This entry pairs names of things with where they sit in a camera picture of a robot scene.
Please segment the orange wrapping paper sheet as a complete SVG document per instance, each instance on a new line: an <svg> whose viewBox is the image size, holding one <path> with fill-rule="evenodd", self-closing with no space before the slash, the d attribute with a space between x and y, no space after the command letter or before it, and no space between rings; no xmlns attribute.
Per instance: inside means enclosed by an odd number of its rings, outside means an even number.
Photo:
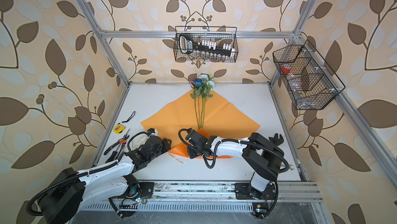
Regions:
<svg viewBox="0 0 397 224"><path fill-rule="evenodd" d="M201 102L191 98L192 91L165 105L161 110L141 122L144 129L154 128L162 138L172 141L170 153L188 157L187 147L178 137L182 128L194 128L199 134L220 136L223 138L245 138L259 130L260 125L238 110L218 93L207 99L204 111L204 126L199 128L196 111L201 109Z"/></svg>

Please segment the dark blue fake rose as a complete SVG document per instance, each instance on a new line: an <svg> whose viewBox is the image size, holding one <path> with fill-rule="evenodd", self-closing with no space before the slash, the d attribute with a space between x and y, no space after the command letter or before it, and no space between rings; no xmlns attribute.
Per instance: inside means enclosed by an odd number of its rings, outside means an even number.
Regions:
<svg viewBox="0 0 397 224"><path fill-rule="evenodd" d="M199 129L203 127L204 99L203 99L203 81L199 78L195 79L193 84L193 94L195 101L195 114L197 126Z"/></svg>

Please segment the pale blue fake flower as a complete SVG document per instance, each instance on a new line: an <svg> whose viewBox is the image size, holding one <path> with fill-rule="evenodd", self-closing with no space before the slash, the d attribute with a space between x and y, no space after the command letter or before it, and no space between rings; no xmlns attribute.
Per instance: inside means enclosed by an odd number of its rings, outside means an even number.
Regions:
<svg viewBox="0 0 397 224"><path fill-rule="evenodd" d="M203 83L205 85L205 103L204 103L204 109L205 109L205 105L206 105L206 101L208 98L211 98L213 95L210 93L213 88L215 87L215 83L213 82L213 75L209 75L209 74L201 74L199 76L199 79L203 80ZM203 113L203 127L204 127L204 119L205 119L205 110Z"/></svg>

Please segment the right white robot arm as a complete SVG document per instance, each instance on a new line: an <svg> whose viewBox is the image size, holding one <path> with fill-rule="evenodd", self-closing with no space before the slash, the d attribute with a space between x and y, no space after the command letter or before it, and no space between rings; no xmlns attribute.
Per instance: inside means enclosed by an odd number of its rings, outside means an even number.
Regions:
<svg viewBox="0 0 397 224"><path fill-rule="evenodd" d="M178 136L186 145L189 158L202 158L208 169L213 169L221 156L241 157L248 163L254 174L247 186L235 184L237 199L278 198L278 175L290 169L283 150L279 148L284 142L281 135L265 138L259 133L252 133L243 139L206 138L192 128L182 128Z"/></svg>

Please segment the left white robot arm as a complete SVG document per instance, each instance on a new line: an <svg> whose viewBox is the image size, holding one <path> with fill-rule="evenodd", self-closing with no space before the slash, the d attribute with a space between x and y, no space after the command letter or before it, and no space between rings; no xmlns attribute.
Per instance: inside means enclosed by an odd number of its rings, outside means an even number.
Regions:
<svg viewBox="0 0 397 224"><path fill-rule="evenodd" d="M86 206L125 195L138 183L133 174L171 149L170 139L155 134L146 136L144 144L137 149L101 166L80 171L63 170L47 188L26 203L26 213L42 216L49 224L66 224Z"/></svg>

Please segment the white ribbon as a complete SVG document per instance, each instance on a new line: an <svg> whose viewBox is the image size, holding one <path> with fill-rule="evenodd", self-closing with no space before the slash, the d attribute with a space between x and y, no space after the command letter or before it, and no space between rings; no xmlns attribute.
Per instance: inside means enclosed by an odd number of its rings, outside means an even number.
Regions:
<svg viewBox="0 0 397 224"><path fill-rule="evenodd" d="M181 158L180 158L179 156L177 156L177 155L174 155L174 154L172 154L172 153L168 153L168 155L169 155L169 157L171 157L174 161L176 161L177 163L179 163L179 164L181 164L181 165L183 165L183 164L186 163L183 159L181 159Z"/></svg>

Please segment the yellow tape measure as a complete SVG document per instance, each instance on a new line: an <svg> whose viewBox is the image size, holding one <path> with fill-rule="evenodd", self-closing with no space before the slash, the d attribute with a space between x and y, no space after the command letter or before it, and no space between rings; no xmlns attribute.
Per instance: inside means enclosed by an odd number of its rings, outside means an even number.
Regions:
<svg viewBox="0 0 397 224"><path fill-rule="evenodd" d="M125 124L127 124L129 121L131 121L131 119L135 116L135 113L136 113L136 111L133 111L132 114L130 115L130 117L127 120L117 123L114 126L113 131L116 134L121 134L126 129Z"/></svg>

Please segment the black adjustable wrench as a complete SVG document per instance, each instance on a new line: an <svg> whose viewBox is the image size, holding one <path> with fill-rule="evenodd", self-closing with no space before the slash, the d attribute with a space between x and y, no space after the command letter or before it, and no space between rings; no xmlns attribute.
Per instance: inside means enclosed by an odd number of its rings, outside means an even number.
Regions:
<svg viewBox="0 0 397 224"><path fill-rule="evenodd" d="M281 134L276 133L273 137L269 137L269 141L276 146L284 143L284 138Z"/></svg>

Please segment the black socket wrench set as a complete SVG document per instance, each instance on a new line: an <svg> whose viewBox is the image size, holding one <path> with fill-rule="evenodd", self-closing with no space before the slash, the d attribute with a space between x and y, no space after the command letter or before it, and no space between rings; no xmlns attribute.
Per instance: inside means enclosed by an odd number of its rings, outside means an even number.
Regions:
<svg viewBox="0 0 397 224"><path fill-rule="evenodd" d="M236 57L238 55L235 34L227 33L177 33L176 50L192 57Z"/></svg>

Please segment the clear bottle red cap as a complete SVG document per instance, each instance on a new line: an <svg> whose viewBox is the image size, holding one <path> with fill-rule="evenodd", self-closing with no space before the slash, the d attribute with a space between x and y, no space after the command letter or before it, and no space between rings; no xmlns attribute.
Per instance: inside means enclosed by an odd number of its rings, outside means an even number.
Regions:
<svg viewBox="0 0 397 224"><path fill-rule="evenodd" d="M296 97L303 97L308 89L308 78L305 75L294 74L290 64L283 64L282 73L287 81L287 86Z"/></svg>

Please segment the red handled pliers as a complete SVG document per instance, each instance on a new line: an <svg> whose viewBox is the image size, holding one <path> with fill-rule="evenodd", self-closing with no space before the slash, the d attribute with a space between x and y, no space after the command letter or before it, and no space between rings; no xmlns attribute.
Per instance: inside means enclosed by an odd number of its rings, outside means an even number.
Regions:
<svg viewBox="0 0 397 224"><path fill-rule="evenodd" d="M125 133L125 135L119 139L117 142L115 142L114 144L112 144L111 146L109 146L105 151L104 151L104 155L107 155L112 149L114 149L115 147L117 147L118 145L126 145L127 143L127 139L129 138L129 130Z"/></svg>

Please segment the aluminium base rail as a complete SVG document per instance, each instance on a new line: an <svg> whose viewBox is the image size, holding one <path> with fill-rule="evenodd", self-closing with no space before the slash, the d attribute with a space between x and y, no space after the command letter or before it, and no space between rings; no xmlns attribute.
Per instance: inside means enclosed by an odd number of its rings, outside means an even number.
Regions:
<svg viewBox="0 0 397 224"><path fill-rule="evenodd" d="M316 206L323 203L317 184L312 182L278 182L254 197L248 182L231 181L143 181L135 198L114 197L87 207L85 211L131 212L253 212L274 203L298 203Z"/></svg>

